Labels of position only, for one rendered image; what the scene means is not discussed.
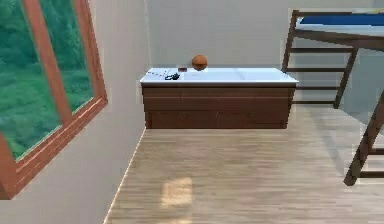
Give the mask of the brown white-topped chest of drawers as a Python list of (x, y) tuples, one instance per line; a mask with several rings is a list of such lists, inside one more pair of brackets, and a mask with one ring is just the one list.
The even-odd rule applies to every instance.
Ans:
[(284, 129), (298, 81), (276, 68), (152, 68), (140, 84), (148, 129)]

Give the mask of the orange ball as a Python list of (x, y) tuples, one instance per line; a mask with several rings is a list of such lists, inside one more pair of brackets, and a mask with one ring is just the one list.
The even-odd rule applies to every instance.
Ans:
[(204, 55), (195, 55), (192, 58), (192, 67), (197, 71), (204, 70), (207, 65), (207, 58)]

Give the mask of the brown framed window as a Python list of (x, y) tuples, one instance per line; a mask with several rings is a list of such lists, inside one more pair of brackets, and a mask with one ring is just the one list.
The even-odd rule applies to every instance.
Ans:
[(0, 0), (0, 200), (107, 103), (89, 0)]

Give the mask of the brown loft bed blue mattress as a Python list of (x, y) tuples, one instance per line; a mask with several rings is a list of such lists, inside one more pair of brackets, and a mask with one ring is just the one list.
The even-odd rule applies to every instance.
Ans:
[[(340, 84), (336, 87), (335, 100), (330, 101), (297, 101), (297, 104), (333, 104), (337, 109), (344, 94), (345, 87), (352, 71), (358, 50), (369, 49), (384, 51), (384, 37), (370, 36), (365, 34), (338, 33), (336, 31), (315, 31), (298, 28), (299, 19), (308, 16), (337, 15), (337, 12), (302, 12), (293, 10), (291, 15), (288, 37), (282, 62), (283, 72), (342, 72)], [(293, 39), (303, 38), (332, 44), (346, 45), (346, 48), (293, 48)], [(289, 68), (289, 57), (291, 53), (341, 53), (350, 54), (347, 65), (344, 68)], [(363, 166), (369, 155), (384, 155), (384, 148), (374, 148), (373, 144), (384, 126), (384, 90), (382, 91), (373, 115), (356, 149), (349, 169), (345, 174), (344, 183), (353, 186), (359, 178), (384, 178), (384, 171), (363, 171)]]

